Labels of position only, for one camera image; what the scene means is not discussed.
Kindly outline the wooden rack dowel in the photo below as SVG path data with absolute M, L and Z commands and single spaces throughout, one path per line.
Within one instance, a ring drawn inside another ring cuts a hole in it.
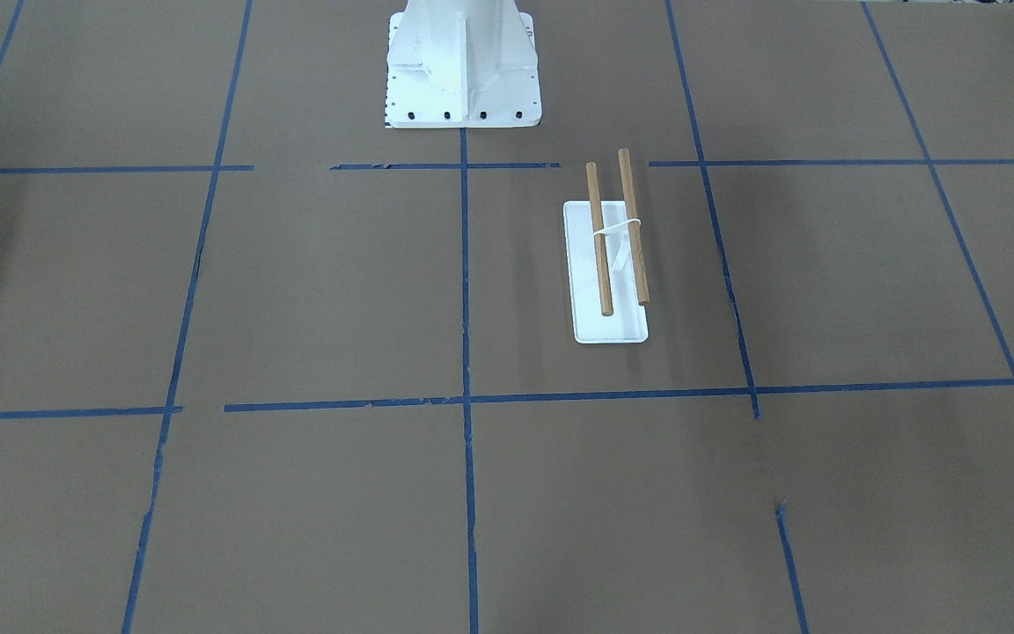
M 617 162 L 619 162 L 623 202 L 625 205 L 625 217 L 628 223 L 628 239 L 630 240 L 630 257 L 633 266 L 633 282 L 635 282 L 636 299 L 639 306 L 650 304 L 650 288 L 647 280 L 647 270 L 645 270 L 645 256 L 643 250 L 643 225 L 637 205 L 637 188 L 635 182 L 635 170 L 632 167 L 632 158 L 629 148 L 617 150 Z
M 613 316 L 614 301 L 611 277 L 609 277 L 606 237 L 594 237 L 595 230 L 605 227 L 602 193 L 600 193 L 599 173 L 597 173 L 596 162 L 589 161 L 586 164 L 586 185 L 589 213 L 591 213 L 591 236 L 592 244 L 594 244 L 597 285 L 599 286 L 600 313 L 602 313 L 602 316 Z

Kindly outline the white rack upright bracket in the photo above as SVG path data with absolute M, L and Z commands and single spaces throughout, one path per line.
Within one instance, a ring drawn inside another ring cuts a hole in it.
M 623 270 L 628 266 L 632 252 L 631 228 L 639 228 L 640 222 L 640 219 L 627 219 L 595 230 L 594 237 L 615 238 L 615 252 L 608 254 L 608 268 L 610 270 Z

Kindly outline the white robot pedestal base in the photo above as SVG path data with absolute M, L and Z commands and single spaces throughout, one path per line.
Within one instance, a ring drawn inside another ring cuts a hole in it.
M 392 13 L 387 36 L 388 128 L 540 124 L 534 21 L 515 1 L 409 1 Z

